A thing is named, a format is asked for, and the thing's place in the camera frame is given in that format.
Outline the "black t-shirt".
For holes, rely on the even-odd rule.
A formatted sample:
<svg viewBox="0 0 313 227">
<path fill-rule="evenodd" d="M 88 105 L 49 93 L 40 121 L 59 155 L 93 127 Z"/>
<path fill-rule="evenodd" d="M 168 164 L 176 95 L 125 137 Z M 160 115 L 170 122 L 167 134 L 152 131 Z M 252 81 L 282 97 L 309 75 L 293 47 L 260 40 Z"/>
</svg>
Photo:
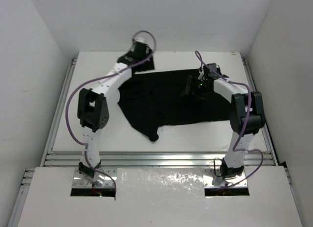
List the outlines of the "black t-shirt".
<svg viewBox="0 0 313 227">
<path fill-rule="evenodd" d="M 150 141 L 158 140 L 161 126 L 225 121 L 230 118 L 230 103 L 210 92 L 202 100 L 194 95 L 182 97 L 189 75 L 197 69 L 136 74 L 120 88 L 119 106 L 130 125 Z"/>
</svg>

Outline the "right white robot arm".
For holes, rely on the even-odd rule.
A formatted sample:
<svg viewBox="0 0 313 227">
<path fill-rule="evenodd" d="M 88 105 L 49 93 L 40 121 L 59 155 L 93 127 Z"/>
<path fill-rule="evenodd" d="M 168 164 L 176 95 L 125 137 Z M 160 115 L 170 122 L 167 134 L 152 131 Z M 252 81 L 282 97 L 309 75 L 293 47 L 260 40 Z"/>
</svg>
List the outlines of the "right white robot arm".
<svg viewBox="0 0 313 227">
<path fill-rule="evenodd" d="M 259 91 L 251 91 L 247 84 L 231 81 L 215 63 L 201 66 L 198 74 L 188 75 L 181 96 L 206 99 L 210 93 L 217 93 L 230 103 L 233 134 L 215 177 L 231 179 L 242 174 L 249 145 L 265 125 L 262 95 Z"/>
</svg>

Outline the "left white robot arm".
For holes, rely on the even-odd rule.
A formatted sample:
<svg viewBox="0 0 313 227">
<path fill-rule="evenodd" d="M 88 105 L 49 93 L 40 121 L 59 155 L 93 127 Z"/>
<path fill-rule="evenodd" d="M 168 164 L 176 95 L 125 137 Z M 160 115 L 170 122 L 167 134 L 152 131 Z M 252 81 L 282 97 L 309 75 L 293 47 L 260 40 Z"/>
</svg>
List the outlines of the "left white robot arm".
<svg viewBox="0 0 313 227">
<path fill-rule="evenodd" d="M 83 139 L 87 144 L 79 162 L 79 171 L 93 178 L 101 166 L 99 154 L 100 132 L 109 120 L 108 99 L 137 71 L 154 70 L 153 51 L 144 38 L 135 38 L 129 51 L 120 56 L 104 80 L 95 87 L 81 89 L 77 116 L 83 127 Z"/>
</svg>

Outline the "aluminium frame rail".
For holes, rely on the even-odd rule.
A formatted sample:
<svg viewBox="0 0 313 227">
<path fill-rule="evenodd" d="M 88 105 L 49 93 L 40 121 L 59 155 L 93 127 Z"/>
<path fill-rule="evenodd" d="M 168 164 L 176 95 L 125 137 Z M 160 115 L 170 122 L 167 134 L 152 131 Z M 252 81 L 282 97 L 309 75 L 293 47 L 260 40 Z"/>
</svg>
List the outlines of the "aluminium frame rail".
<svg viewBox="0 0 313 227">
<path fill-rule="evenodd" d="M 301 220 L 284 167 L 267 129 L 252 141 L 264 155 L 249 154 L 247 196 L 204 194 L 202 171 L 225 155 L 228 122 L 161 127 L 150 142 L 125 119 L 112 98 L 101 147 L 102 164 L 117 172 L 117 197 L 72 197 L 82 149 L 67 132 L 65 102 L 82 82 L 104 75 L 119 52 L 81 52 L 67 71 L 41 165 L 27 169 L 11 227 L 297 227 Z"/>
</svg>

